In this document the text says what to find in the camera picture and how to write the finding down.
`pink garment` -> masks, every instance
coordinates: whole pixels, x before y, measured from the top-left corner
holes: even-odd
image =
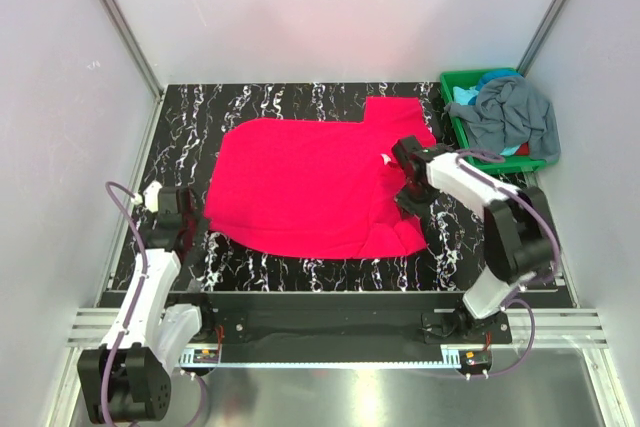
[[[210,229],[268,254],[316,259],[404,256],[426,243],[394,196],[401,138],[435,139],[418,99],[370,97],[363,122],[257,119],[225,135],[207,194]]]

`white wall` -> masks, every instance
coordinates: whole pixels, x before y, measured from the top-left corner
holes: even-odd
[[[0,25],[0,425],[42,426],[152,98],[98,0],[0,0]]]
[[[553,100],[560,163],[540,175],[581,301],[604,322],[640,421],[640,3],[570,0],[530,79]]]
[[[118,0],[161,82],[436,80],[515,66],[551,0]]]

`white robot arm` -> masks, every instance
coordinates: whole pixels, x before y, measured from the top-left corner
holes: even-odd
[[[94,424],[105,423],[101,401],[105,381],[112,421],[157,421],[167,413],[171,373],[203,326],[201,306],[177,304],[165,309],[171,285],[193,244],[197,228],[193,202],[186,188],[152,184],[145,191],[147,208],[157,212],[153,228],[143,235],[145,252],[136,256],[124,302],[100,347],[85,349],[78,360],[82,393]],[[106,368],[109,356],[114,356],[111,369]]]
[[[537,187],[519,189],[489,177],[462,161],[443,145],[424,149],[415,137],[398,141],[393,154],[407,176],[397,195],[398,205],[410,214],[429,218],[430,205],[444,192],[462,202],[484,222],[485,261],[462,305],[450,316],[451,330],[464,332],[496,314],[518,287],[548,272],[554,258],[555,228],[544,193]],[[550,226],[554,239],[523,203]]]

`black marble surface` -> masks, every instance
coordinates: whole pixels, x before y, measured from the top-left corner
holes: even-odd
[[[456,146],[437,83],[172,85],[147,159],[142,188],[153,180],[189,185],[202,207],[222,137],[259,117],[318,121],[362,120],[367,96],[418,97],[425,121]],[[508,176],[524,185],[522,175]],[[134,211],[138,225],[150,216]],[[394,259],[325,261],[266,255],[220,233],[196,239],[192,262],[173,290],[204,291],[417,291],[464,290],[484,266],[479,219],[448,195],[432,205],[425,225],[428,247]],[[125,290],[133,271],[135,242],[127,234],[110,288]]]

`green plastic basket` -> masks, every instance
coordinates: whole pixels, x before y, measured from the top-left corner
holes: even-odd
[[[487,72],[491,72],[495,69],[484,70],[462,70],[459,72],[443,72],[440,75],[440,82],[442,83],[442,97],[445,103],[453,102],[453,88],[462,87],[463,89],[469,89],[475,87],[480,77]],[[469,141],[467,140],[467,134],[464,131],[462,120],[457,117],[450,117],[453,124],[453,130],[456,133],[456,138],[460,144],[460,148],[468,149]],[[483,162],[473,157],[468,157],[467,160],[471,165],[486,172],[489,175],[498,174],[514,174],[519,172],[535,172],[549,165],[549,162],[545,160],[534,160],[529,156],[512,155],[505,157],[505,161],[501,164],[491,164]]]

